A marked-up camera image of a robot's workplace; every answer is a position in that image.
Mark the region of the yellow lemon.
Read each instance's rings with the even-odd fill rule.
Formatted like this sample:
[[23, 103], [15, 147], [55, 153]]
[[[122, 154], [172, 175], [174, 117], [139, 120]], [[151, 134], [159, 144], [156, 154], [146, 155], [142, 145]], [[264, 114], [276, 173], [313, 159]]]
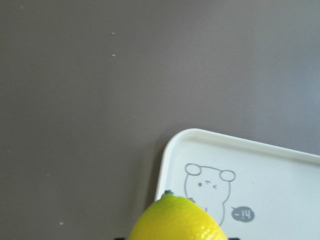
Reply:
[[166, 190], [138, 218], [130, 240], [226, 240], [219, 224], [190, 199]]

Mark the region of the cream rabbit tray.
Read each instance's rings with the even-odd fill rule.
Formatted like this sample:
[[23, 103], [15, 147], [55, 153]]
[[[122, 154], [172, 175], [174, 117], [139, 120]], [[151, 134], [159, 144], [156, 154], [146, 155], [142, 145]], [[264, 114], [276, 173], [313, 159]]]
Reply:
[[163, 152], [155, 197], [166, 190], [196, 203], [229, 238], [320, 237], [317, 155], [187, 129]]

